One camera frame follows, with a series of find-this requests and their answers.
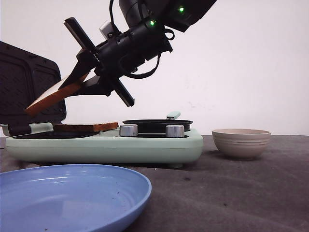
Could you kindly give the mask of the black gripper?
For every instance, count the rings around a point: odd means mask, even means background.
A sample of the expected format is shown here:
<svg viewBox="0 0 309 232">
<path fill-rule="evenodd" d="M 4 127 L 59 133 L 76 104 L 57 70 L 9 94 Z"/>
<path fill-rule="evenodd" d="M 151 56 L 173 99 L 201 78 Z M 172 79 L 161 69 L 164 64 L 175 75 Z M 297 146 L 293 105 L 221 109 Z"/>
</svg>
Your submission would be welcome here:
<svg viewBox="0 0 309 232">
<path fill-rule="evenodd" d="M 147 60 L 160 58 L 163 52 L 172 51 L 170 38 L 166 36 L 172 30 L 153 20 L 133 26 L 123 33 L 114 33 L 112 38 L 98 45 L 92 43 L 74 17 L 66 19 L 64 24 L 82 48 L 76 56 L 75 67 L 59 88 L 65 89 L 64 97 L 110 96 L 115 91 L 126 106 L 133 106 L 134 99 L 120 78 L 143 79 L 151 76 L 155 69 L 136 74 L 137 68 Z M 91 70 L 96 75 L 84 81 Z"/>
</svg>

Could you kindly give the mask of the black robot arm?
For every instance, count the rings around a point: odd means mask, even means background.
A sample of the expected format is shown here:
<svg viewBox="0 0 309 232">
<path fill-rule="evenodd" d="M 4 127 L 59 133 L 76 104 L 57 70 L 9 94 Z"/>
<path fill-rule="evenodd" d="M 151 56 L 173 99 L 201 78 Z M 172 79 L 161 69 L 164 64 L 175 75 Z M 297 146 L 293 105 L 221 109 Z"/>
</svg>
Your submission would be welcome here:
<svg viewBox="0 0 309 232">
<path fill-rule="evenodd" d="M 212 0 L 121 0 L 120 9 L 128 30 L 120 32 L 113 21 L 104 32 L 106 40 L 94 45 L 74 17 L 64 24 L 81 46 L 77 64 L 61 85 L 79 84 L 75 95 L 106 95 L 115 91 L 127 106 L 134 99 L 121 83 L 126 76 L 143 79 L 152 71 L 138 74 L 137 68 L 152 58 L 171 52 L 168 33 L 185 32 L 214 5 Z"/>
</svg>

